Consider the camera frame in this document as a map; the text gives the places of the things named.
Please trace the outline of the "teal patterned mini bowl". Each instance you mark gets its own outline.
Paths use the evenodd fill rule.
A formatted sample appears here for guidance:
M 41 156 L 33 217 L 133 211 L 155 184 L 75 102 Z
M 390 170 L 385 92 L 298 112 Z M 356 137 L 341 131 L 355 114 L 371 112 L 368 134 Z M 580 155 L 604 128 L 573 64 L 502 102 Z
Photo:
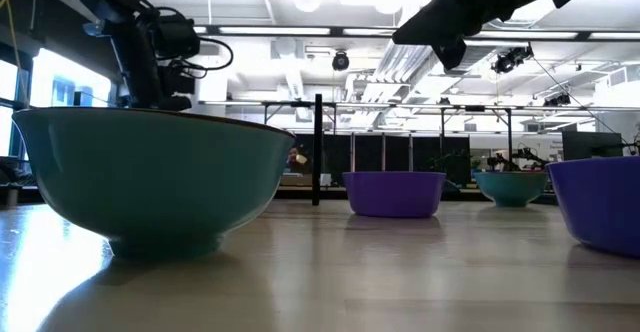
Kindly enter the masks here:
M 48 107 L 13 115 L 44 201 L 125 259 L 220 248 L 272 201 L 292 133 L 151 109 Z
M 481 193 L 497 207 L 525 207 L 544 193 L 547 174 L 539 172 L 477 172 Z

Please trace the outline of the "black vertical frame post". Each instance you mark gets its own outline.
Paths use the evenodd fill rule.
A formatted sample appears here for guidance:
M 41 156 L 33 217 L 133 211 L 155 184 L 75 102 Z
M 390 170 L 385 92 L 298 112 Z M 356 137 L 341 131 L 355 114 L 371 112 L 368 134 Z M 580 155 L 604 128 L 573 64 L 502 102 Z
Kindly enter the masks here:
M 312 205 L 318 206 L 320 204 L 323 142 L 323 96 L 321 94 L 316 94 L 314 100 L 313 136 Z

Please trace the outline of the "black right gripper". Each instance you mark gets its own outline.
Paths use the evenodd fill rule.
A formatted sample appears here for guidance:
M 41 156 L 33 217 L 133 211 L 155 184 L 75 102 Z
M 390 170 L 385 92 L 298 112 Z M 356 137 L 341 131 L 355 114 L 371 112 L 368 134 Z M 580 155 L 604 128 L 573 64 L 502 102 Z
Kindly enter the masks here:
M 431 0 L 394 33 L 395 43 L 440 43 L 505 21 L 505 0 Z

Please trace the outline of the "black partition panels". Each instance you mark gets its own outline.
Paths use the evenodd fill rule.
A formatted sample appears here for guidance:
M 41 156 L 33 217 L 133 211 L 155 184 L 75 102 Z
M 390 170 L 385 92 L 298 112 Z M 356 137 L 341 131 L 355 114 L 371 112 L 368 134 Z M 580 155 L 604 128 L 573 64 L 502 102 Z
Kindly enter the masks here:
M 322 172 L 339 186 L 344 184 L 342 174 L 352 170 L 442 172 L 456 185 L 471 182 L 467 138 L 326 133 L 322 147 Z

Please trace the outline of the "black aluminium table frame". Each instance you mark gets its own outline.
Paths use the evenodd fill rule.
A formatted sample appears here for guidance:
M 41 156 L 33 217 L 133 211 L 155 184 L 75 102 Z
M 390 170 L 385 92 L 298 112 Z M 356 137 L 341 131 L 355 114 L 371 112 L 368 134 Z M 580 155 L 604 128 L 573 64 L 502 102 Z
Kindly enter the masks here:
M 310 187 L 280 187 L 276 199 L 310 200 L 312 189 Z M 322 187 L 320 189 L 321 200 L 346 200 L 347 192 L 344 187 Z M 488 202 L 479 189 L 462 189 L 459 192 L 443 192 L 442 201 L 454 202 Z M 11 186 L 0 185 L 0 207 L 9 207 L 10 204 L 28 205 L 43 204 L 44 200 L 36 186 Z M 533 204 L 557 205 L 556 196 L 553 193 L 545 193 L 532 201 Z

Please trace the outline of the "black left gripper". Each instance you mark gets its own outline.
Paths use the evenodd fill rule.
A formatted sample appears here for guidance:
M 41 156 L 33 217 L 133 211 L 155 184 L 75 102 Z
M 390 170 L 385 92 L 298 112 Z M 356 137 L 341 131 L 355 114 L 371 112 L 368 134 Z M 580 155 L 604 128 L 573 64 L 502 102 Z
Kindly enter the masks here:
M 161 109 L 165 99 L 156 54 L 144 24 L 127 20 L 117 23 L 113 48 L 131 108 Z

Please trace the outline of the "dark computer monitor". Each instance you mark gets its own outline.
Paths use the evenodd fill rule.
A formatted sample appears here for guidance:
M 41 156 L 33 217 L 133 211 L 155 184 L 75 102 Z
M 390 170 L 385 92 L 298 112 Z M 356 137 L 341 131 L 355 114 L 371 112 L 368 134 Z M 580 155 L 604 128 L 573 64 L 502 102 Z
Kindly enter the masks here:
M 619 133 L 564 131 L 562 144 L 564 161 L 623 155 Z

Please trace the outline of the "person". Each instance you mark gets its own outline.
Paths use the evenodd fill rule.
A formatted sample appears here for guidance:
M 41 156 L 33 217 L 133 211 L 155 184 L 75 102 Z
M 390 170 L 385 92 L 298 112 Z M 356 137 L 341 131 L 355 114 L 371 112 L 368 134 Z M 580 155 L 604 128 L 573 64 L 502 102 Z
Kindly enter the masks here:
M 309 158 L 303 155 L 297 147 L 292 147 L 289 150 L 287 169 L 290 173 L 308 174 L 309 166 Z

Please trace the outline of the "black track spotlight cluster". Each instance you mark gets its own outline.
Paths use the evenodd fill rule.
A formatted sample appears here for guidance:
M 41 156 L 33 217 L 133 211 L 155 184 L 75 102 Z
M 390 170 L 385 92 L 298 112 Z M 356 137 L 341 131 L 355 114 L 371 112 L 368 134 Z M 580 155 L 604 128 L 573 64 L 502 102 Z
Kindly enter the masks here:
M 497 74 L 506 74 L 533 56 L 533 49 L 530 45 L 514 47 L 505 53 L 499 54 L 496 61 L 492 63 L 491 69 Z

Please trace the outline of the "long white light strip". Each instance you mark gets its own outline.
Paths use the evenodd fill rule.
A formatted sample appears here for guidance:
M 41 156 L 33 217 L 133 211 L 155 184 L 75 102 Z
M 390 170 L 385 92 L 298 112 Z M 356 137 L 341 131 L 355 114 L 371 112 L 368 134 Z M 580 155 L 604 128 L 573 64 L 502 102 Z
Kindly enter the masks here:
M 363 37 L 363 38 L 390 38 L 396 28 L 343 28 L 342 32 L 345 36 Z
M 320 35 L 331 33 L 330 28 L 317 27 L 259 27 L 259 26 L 222 26 L 218 29 L 220 34 L 226 35 Z

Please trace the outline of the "purple mini bowl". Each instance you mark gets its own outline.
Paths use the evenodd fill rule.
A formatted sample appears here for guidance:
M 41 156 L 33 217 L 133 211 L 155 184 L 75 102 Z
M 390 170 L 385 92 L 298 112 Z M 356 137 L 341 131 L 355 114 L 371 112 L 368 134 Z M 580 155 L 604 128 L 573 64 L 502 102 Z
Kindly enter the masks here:
M 556 162 L 547 172 L 571 236 L 640 259 L 640 157 Z
M 359 216 L 430 218 L 439 206 L 446 175 L 439 172 L 345 172 L 351 210 Z

